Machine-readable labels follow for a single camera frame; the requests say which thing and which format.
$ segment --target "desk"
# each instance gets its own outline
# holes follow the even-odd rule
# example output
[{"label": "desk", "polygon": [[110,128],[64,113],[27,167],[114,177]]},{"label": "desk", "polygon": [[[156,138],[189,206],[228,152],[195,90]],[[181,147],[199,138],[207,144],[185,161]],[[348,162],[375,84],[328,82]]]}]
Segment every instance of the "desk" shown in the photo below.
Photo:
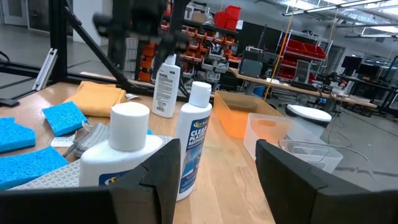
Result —
[{"label": "desk", "polygon": [[[265,80],[265,79],[253,78],[253,77],[247,77],[247,76],[244,76],[244,75],[240,75],[236,68],[229,68],[229,71],[236,78],[240,78],[242,80],[246,80],[246,81],[250,81],[250,82],[254,82],[254,83],[258,83],[258,84],[263,84],[263,85],[267,85],[267,86],[270,85],[271,87],[281,88],[281,89],[284,89],[284,90],[290,90],[290,91],[294,91],[294,92],[297,92],[297,93],[303,93],[303,94],[306,94],[306,95],[312,95],[312,96],[317,96],[317,97],[321,96],[320,93],[317,92],[317,91],[304,90],[304,89],[301,89],[301,88],[292,87],[290,85],[287,86],[287,85],[283,85],[283,84],[280,84],[280,83],[270,83],[270,82],[267,82],[267,80]],[[322,93],[322,97],[329,98],[330,95],[326,94],[326,93]],[[377,105],[374,105],[372,103],[352,100],[350,98],[341,98],[341,97],[336,96],[335,100],[343,101],[343,102],[349,103],[349,104],[361,105],[361,106],[366,106],[366,107],[370,107],[370,108],[377,108]]]},{"label": "desk", "polygon": [[[0,108],[0,116],[14,116],[17,123],[35,131],[37,140],[35,147],[5,155],[47,147],[54,135],[42,109],[62,103],[76,89],[77,85],[57,83],[19,100],[21,104],[15,108]],[[142,96],[134,101],[152,108],[151,97]],[[149,129],[154,134],[174,136],[182,105],[177,102],[170,119],[151,113]],[[108,118],[88,117],[88,121],[109,123]],[[64,153],[66,148],[57,150]],[[68,157],[68,160],[71,162],[74,158]],[[174,223],[274,223],[253,159],[242,140],[227,136],[214,113],[210,116],[195,188],[189,197],[177,203]]]}]

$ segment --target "yellow cloth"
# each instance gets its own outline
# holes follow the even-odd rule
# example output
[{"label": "yellow cloth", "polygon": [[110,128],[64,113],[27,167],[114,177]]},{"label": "yellow cloth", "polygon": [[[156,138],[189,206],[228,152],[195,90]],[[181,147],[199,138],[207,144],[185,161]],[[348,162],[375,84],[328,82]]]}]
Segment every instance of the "yellow cloth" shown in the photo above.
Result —
[{"label": "yellow cloth", "polygon": [[110,117],[112,106],[126,101],[126,91],[116,85],[81,82],[68,101],[75,102],[84,115]]}]

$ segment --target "black metal frame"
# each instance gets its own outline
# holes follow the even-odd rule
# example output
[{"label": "black metal frame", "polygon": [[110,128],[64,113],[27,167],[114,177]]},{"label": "black metal frame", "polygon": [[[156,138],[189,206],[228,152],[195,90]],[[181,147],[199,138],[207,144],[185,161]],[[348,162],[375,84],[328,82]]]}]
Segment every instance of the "black metal frame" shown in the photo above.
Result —
[{"label": "black metal frame", "polygon": [[[117,7],[120,8],[122,4],[129,6],[129,0],[118,0]],[[173,4],[172,22],[170,32],[180,30],[183,21],[183,15],[185,12],[185,6],[188,3],[187,0],[175,0]],[[125,19],[129,11],[123,10],[125,13],[123,16],[118,16],[116,19]],[[51,84],[57,82],[68,82],[68,83],[80,83],[83,80],[91,80],[100,83],[114,83],[118,87],[126,90],[129,93],[135,93],[140,95],[153,96],[154,89],[148,86],[140,86],[129,83],[127,78],[122,72],[115,66],[114,62],[111,61],[95,44],[93,39],[86,33],[84,28],[81,26],[81,22],[76,16],[70,12],[66,0],[49,0],[49,22],[50,22],[50,47],[58,50],[57,61],[55,62],[52,74],[49,78]],[[115,77],[115,80],[93,77],[89,75],[68,73],[67,70],[67,22],[76,30],[79,36],[84,40],[87,46],[94,52],[94,54],[100,59],[105,67]],[[110,45],[115,44],[114,40],[109,41]],[[22,75],[27,77],[35,78],[39,74],[40,67],[24,65],[12,62],[0,62],[0,72],[11,73],[15,75]],[[178,101],[187,101],[185,97],[177,97]]]}]

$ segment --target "white bottle cap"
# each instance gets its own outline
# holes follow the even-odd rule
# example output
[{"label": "white bottle cap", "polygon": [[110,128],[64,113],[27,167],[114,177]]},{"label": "white bottle cap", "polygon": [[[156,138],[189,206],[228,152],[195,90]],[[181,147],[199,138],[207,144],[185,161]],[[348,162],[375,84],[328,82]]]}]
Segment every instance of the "white bottle cap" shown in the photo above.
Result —
[{"label": "white bottle cap", "polygon": [[149,108],[140,103],[120,103],[111,110],[109,145],[120,151],[136,151],[145,147]]},{"label": "white bottle cap", "polygon": [[189,103],[193,106],[205,108],[209,104],[211,85],[204,82],[193,82]]},{"label": "white bottle cap", "polygon": [[168,65],[175,65],[175,58],[176,58],[176,54],[173,55],[169,55],[166,60],[164,61],[164,63],[168,64]]}]

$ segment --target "bottle label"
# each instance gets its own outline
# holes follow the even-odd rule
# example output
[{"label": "bottle label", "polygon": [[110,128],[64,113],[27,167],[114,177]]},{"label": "bottle label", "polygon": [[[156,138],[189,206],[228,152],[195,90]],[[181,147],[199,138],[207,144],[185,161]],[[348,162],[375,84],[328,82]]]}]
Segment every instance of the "bottle label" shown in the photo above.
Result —
[{"label": "bottle label", "polygon": [[193,183],[195,183],[201,152],[205,142],[208,121],[209,117],[192,121],[187,150],[185,151],[185,165],[183,166],[184,168],[181,176],[179,193],[188,190]]},{"label": "bottle label", "polygon": [[104,186],[104,185],[109,185],[118,180],[120,177],[122,177],[124,174],[129,172],[129,170],[122,171],[122,172],[116,172],[113,174],[101,174],[98,178],[98,185],[99,186]]},{"label": "bottle label", "polygon": [[157,75],[159,83],[156,93],[156,109],[164,112],[166,104],[170,102],[172,97],[173,80],[169,79],[168,75],[161,70],[159,70]]}]

